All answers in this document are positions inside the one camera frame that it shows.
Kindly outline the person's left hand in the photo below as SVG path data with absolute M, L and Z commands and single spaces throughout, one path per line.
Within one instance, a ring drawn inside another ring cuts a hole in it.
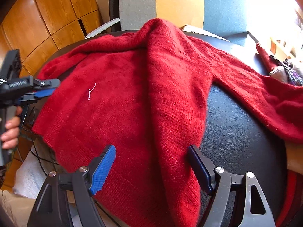
M 18 136 L 20 134 L 20 114 L 22 108 L 18 106 L 16 108 L 15 116 L 6 122 L 7 131 L 1 136 L 3 142 L 2 148 L 5 150 L 14 149 L 18 144 Z

